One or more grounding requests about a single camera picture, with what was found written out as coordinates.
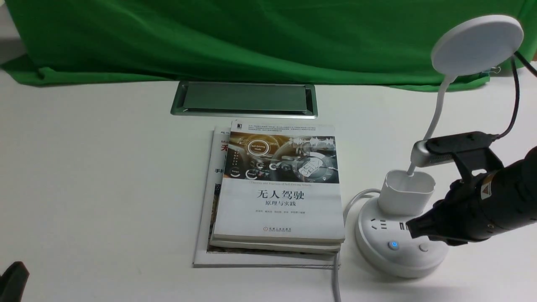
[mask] round power strip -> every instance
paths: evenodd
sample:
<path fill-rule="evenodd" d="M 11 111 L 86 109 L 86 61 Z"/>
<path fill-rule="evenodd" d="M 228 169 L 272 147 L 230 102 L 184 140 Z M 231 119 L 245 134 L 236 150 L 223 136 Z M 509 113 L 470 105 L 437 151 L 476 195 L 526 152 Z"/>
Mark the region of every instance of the round power strip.
<path fill-rule="evenodd" d="M 426 236 L 412 239 L 410 216 L 386 215 L 371 198 L 360 210 L 355 226 L 358 248 L 366 260 L 390 275 L 421 278 L 432 273 L 447 255 L 448 246 Z"/>

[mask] white lamp head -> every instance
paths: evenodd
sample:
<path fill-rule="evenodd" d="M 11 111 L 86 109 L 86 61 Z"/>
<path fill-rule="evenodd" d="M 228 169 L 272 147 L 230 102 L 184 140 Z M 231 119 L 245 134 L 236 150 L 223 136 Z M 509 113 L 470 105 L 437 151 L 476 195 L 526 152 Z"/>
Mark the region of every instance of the white lamp head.
<path fill-rule="evenodd" d="M 477 74 L 509 59 L 523 39 L 522 26 L 512 17 L 478 17 L 445 33 L 433 47 L 431 61 L 444 75 Z"/>

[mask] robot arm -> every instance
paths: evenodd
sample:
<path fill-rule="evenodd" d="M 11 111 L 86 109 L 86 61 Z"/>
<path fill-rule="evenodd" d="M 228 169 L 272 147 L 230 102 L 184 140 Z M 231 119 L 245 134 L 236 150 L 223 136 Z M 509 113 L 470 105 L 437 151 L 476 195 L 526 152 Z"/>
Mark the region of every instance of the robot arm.
<path fill-rule="evenodd" d="M 407 222 L 412 238 L 458 246 L 537 222 L 537 147 L 503 167 L 489 149 L 494 140 L 482 132 L 427 140 L 428 156 L 453 160 L 462 178 L 431 210 Z M 487 172 L 473 176 L 479 169 Z"/>

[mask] green cloth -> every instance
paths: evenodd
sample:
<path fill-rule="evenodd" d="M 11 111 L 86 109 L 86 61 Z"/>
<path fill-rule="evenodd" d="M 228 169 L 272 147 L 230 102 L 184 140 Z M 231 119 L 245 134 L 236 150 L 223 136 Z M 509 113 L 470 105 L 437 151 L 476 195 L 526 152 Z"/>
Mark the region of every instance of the green cloth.
<path fill-rule="evenodd" d="M 537 49 L 537 0 L 6 0 L 30 85 L 152 80 L 382 84 L 436 90 L 430 51 L 476 16 L 520 20 Z M 487 74 L 459 78 L 478 87 Z"/>

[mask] book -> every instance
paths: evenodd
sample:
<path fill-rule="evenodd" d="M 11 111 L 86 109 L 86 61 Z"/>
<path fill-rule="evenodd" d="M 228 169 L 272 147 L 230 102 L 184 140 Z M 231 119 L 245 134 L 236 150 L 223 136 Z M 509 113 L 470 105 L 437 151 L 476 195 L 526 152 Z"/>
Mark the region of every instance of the book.
<path fill-rule="evenodd" d="M 207 183 L 201 211 L 198 239 L 194 252 L 193 267 L 286 267 L 332 269 L 333 256 L 298 252 L 280 252 L 260 249 L 227 248 L 211 246 L 211 237 L 226 154 L 230 128 L 216 127 L 211 145 L 211 157 L 207 170 Z"/>
<path fill-rule="evenodd" d="M 234 121 L 211 244 L 338 251 L 345 228 L 334 132 Z"/>

